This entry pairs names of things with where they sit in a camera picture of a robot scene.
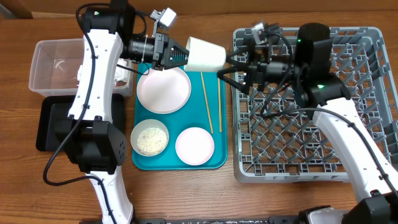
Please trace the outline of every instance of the bowl of rice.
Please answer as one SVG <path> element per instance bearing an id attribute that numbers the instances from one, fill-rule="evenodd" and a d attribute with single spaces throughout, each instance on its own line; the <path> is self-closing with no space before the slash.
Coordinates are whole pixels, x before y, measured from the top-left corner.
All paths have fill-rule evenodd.
<path id="1" fill-rule="evenodd" d="M 142 156 L 156 156 L 169 143 L 169 131 L 166 126 L 155 119 L 138 123 L 130 136 L 132 148 Z"/>

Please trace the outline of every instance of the teal tray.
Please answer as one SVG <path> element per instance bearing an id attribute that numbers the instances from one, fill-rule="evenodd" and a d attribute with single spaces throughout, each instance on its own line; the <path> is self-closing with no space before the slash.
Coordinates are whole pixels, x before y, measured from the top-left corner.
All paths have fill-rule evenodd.
<path id="1" fill-rule="evenodd" d="M 139 65 L 138 70 L 144 73 L 147 70 L 147 67 L 145 65 Z M 192 127 L 199 127 L 211 133 L 200 72 L 187 72 L 187 75 L 192 85 L 191 95 L 187 103 L 176 112 L 170 114 L 152 113 L 145 109 L 139 102 L 138 97 L 136 97 L 134 126 L 146 119 L 156 119 L 164 123 L 169 131 L 169 143 L 159 155 L 145 157 L 139 155 L 133 150 L 132 161 L 138 168 L 142 170 L 217 169 L 225 163 L 228 155 L 225 83 L 222 81 L 220 82 L 221 121 L 223 125 L 223 132 L 220 133 L 218 117 L 218 82 L 216 73 L 203 73 L 203 78 L 206 85 L 207 100 L 211 113 L 211 121 L 213 122 L 214 134 L 212 134 L 212 136 L 215 142 L 213 156 L 209 159 L 209 161 L 200 166 L 190 166 L 182 162 L 175 152 L 175 141 L 183 130 Z"/>

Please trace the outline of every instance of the wood surface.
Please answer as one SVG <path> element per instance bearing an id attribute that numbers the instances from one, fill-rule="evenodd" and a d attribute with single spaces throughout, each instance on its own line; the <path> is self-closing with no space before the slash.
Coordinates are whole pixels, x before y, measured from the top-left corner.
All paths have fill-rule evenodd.
<path id="1" fill-rule="evenodd" d="M 77 7 L 89 2 L 109 0 L 18 0 L 30 12 L 74 14 Z M 129 0 L 136 9 L 152 12 L 172 8 L 179 15 L 264 13 L 264 12 L 315 12 L 397 10 L 396 0 Z"/>
<path id="2" fill-rule="evenodd" d="M 0 0 L 0 4 L 10 10 L 19 19 L 32 18 L 32 13 L 21 4 L 20 0 Z"/>
<path id="3" fill-rule="evenodd" d="M 185 45 L 188 36 L 230 48 L 233 31 L 253 22 L 298 27 L 306 22 L 329 26 L 375 26 L 384 35 L 398 83 L 398 17 L 396 11 L 311 12 L 180 16 L 170 31 Z M 139 25 L 136 32 L 142 29 Z M 51 152 L 39 152 L 35 139 L 43 97 L 28 89 L 30 64 L 40 40 L 82 37 L 73 19 L 0 21 L 0 223 L 78 223 L 101 218 L 89 181 L 52 187 L 42 180 Z M 126 135 L 133 128 L 134 97 L 126 98 Z M 350 184 L 240 184 L 233 174 L 231 90 L 226 88 L 228 160 L 217 170 L 146 172 L 132 160 L 123 164 L 130 201 L 139 218 L 255 218 L 295 215 L 304 208 L 331 205 L 351 209 Z M 131 157 L 129 147 L 127 158 Z M 65 154 L 50 169 L 54 181 L 81 176 Z"/>

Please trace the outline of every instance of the cable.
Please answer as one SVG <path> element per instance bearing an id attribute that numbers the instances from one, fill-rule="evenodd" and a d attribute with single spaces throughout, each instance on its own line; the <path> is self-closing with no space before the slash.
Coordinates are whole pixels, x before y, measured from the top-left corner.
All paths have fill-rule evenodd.
<path id="1" fill-rule="evenodd" d="M 136 13 L 142 14 L 142 15 L 144 15 L 144 16 L 149 17 L 149 18 L 152 19 L 153 21 L 156 21 L 156 19 L 152 18 L 152 17 L 150 16 L 149 13 L 146 13 L 146 12 L 143 12 L 143 11 L 140 11 L 140 10 L 136 10 Z"/>
<path id="2" fill-rule="evenodd" d="M 278 89 L 285 83 L 285 81 L 286 81 L 286 79 L 287 79 L 287 77 L 289 76 L 289 73 L 290 73 L 290 67 L 293 64 L 293 50 L 292 50 L 292 48 L 291 48 L 291 46 L 289 44 L 289 41 L 282 34 L 278 34 L 278 33 L 274 33 L 274 32 L 268 33 L 267 37 L 272 36 L 272 35 L 280 37 L 285 42 L 285 45 L 287 47 L 287 51 L 289 52 L 289 63 L 287 65 L 284 77 L 279 82 L 279 84 L 275 88 L 275 90 L 271 93 L 271 95 L 267 96 L 267 99 L 266 99 L 266 101 L 264 102 L 264 105 L 261 108 L 260 115 L 262 115 L 264 113 L 264 110 L 267 108 L 267 105 L 270 102 L 270 100 L 275 96 L 275 94 L 277 94 Z"/>
<path id="3" fill-rule="evenodd" d="M 135 72 L 135 73 L 137 73 L 137 74 L 139 74 L 139 75 L 148 75 L 149 74 L 149 66 L 146 64 L 146 63 L 143 63 L 148 69 L 147 69 L 147 73 L 146 74 L 143 74 L 142 72 L 138 72 L 137 70 L 134 70 L 134 69 L 132 69 L 132 68 L 129 68 L 129 67 L 126 67 L 126 66 L 123 66 L 123 65 L 117 65 L 119 68 L 123 68 L 123 69 L 126 69 L 126 70 L 129 70 L 130 72 Z"/>
<path id="4" fill-rule="evenodd" d="M 291 84 L 286 84 L 283 88 L 281 88 L 278 93 L 285 91 L 289 86 L 291 86 Z"/>
<path id="5" fill-rule="evenodd" d="M 249 49 L 248 46 L 239 47 L 239 48 L 238 48 L 237 50 L 235 50 L 234 52 L 228 53 L 228 54 L 226 55 L 226 57 L 227 57 L 227 58 L 231 58 L 231 57 L 233 57 L 233 56 L 235 56 L 235 55 L 245 53 L 245 52 L 248 51 L 248 49 Z"/>
<path id="6" fill-rule="evenodd" d="M 138 37 L 143 37 L 147 33 L 147 22 L 145 21 L 145 17 L 143 14 L 141 14 L 141 12 L 137 12 L 136 15 L 142 19 L 142 22 L 144 23 L 144 30 L 141 33 L 133 34 L 133 35 L 138 36 Z"/>
<path id="7" fill-rule="evenodd" d="M 77 122 L 75 123 L 75 125 L 73 126 L 72 130 L 69 132 L 69 134 L 65 137 L 65 139 L 61 142 L 61 144 L 59 145 L 59 147 L 57 148 L 57 150 L 55 150 L 54 154 L 52 155 L 52 157 L 49 159 L 49 161 L 47 162 L 44 171 L 43 171 L 43 180 L 46 184 L 52 185 L 52 186 L 61 186 L 61 185 L 65 185 L 65 184 L 70 184 L 73 182 L 77 182 L 79 180 L 85 180 L 85 179 L 93 179 L 96 180 L 98 182 L 98 184 L 101 186 L 102 192 L 104 194 L 104 199 L 105 199 L 105 205 L 106 205 L 106 209 L 108 210 L 108 215 L 111 217 L 112 221 L 114 224 L 116 224 L 116 220 L 115 217 L 112 213 L 111 207 L 109 206 L 109 201 L 108 201 L 108 196 L 106 194 L 105 191 L 105 186 L 104 183 L 101 179 L 99 179 L 98 177 L 95 176 L 83 176 L 83 177 L 77 177 L 74 179 L 70 179 L 70 180 L 66 180 L 66 181 L 62 181 L 62 182 L 52 182 L 50 180 L 48 180 L 47 178 L 47 173 L 50 169 L 50 166 L 52 164 L 52 162 L 54 161 L 54 159 L 56 158 L 56 156 L 58 155 L 58 153 L 61 151 L 61 149 L 64 147 L 64 145 L 66 145 L 66 143 L 68 142 L 68 140 L 73 136 L 73 134 L 76 132 L 77 128 L 79 127 L 79 124 L 81 123 L 81 121 L 83 120 L 83 117 L 86 113 L 87 107 L 88 107 L 88 100 L 90 99 L 90 94 L 91 94 L 91 89 L 93 88 L 93 82 L 94 82 L 94 75 L 95 75 L 95 51 L 94 51 L 94 46 L 93 43 L 91 42 L 90 37 L 87 34 L 87 31 L 84 30 L 81 22 L 80 22 L 80 11 L 83 8 L 86 7 L 90 7 L 90 6 L 108 6 L 109 4 L 106 3 L 90 3 L 90 4 L 84 4 L 82 6 L 80 6 L 77 10 L 76 10 L 76 20 L 77 23 L 81 29 L 81 31 L 83 31 L 84 36 L 87 39 L 87 42 L 90 46 L 91 49 L 91 58 L 92 58 L 92 63 L 91 63 L 91 76 L 90 76 L 90 82 L 88 85 L 88 90 L 87 90 L 87 94 L 86 94 L 86 99 L 85 99 L 85 103 L 83 104 L 83 109 L 80 113 L 80 116 L 77 120 Z"/>
<path id="8" fill-rule="evenodd" d="M 282 111 L 279 113 L 272 113 L 270 115 L 266 115 L 263 118 L 264 119 L 268 119 L 268 118 L 273 118 L 276 116 L 281 116 L 281 115 L 285 115 L 285 114 L 289 114 L 289 113 L 294 113 L 294 112 L 300 112 L 300 111 L 319 111 L 319 112 L 324 112 L 324 113 L 328 113 L 331 114 L 337 118 L 339 118 L 340 120 L 344 121 L 347 123 L 347 125 L 351 128 L 353 128 L 355 130 L 355 132 L 358 134 L 358 136 L 361 138 L 362 142 L 365 144 L 366 148 L 368 149 L 377 169 L 379 170 L 381 176 L 381 179 L 384 179 L 386 181 L 386 184 L 388 185 L 388 187 L 391 189 L 392 193 L 394 194 L 394 196 L 396 197 L 396 199 L 398 199 L 398 192 L 395 189 L 395 187 L 393 186 L 393 184 L 391 183 L 388 174 L 386 174 L 383 170 L 383 168 L 380 165 L 380 162 L 378 161 L 376 155 L 374 154 L 372 147 L 369 145 L 368 140 L 366 140 L 365 136 L 362 134 L 362 132 L 355 126 L 355 123 L 351 122 L 350 120 L 348 120 L 347 118 L 345 118 L 344 116 L 335 113 L 333 111 L 330 110 L 326 110 L 323 108 L 299 108 L 299 109 L 294 109 L 294 110 L 287 110 L 287 111 Z"/>

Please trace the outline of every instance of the wooden table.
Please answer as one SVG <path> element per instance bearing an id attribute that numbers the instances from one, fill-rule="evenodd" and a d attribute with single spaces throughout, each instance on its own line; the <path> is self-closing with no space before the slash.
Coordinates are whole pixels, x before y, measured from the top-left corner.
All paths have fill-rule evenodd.
<path id="1" fill-rule="evenodd" d="M 382 30 L 398 83 L 397 15 L 397 11 L 365 11 L 180 16 L 170 33 L 182 45 L 192 35 L 228 49 L 235 29 L 249 27 L 260 20 L 279 22 L 281 27 L 298 27 L 306 22 L 375 26 Z M 135 32 L 141 29 L 138 25 Z M 43 100 L 28 89 L 35 45 L 40 40 L 82 37 L 76 21 L 0 21 L 0 33 L 0 223 L 78 223 L 100 219 L 100 206 L 89 181 L 63 187 L 46 185 L 42 172 L 51 153 L 35 148 Z M 295 215 L 317 205 L 351 209 L 356 204 L 350 184 L 238 183 L 233 175 L 230 88 L 226 96 L 229 154 L 220 169 L 144 172 L 126 159 L 124 183 L 139 218 L 255 218 Z M 134 97 L 126 98 L 126 113 L 126 134 L 129 135 Z M 53 163 L 49 178 L 57 181 L 80 175 L 77 166 L 61 154 Z"/>

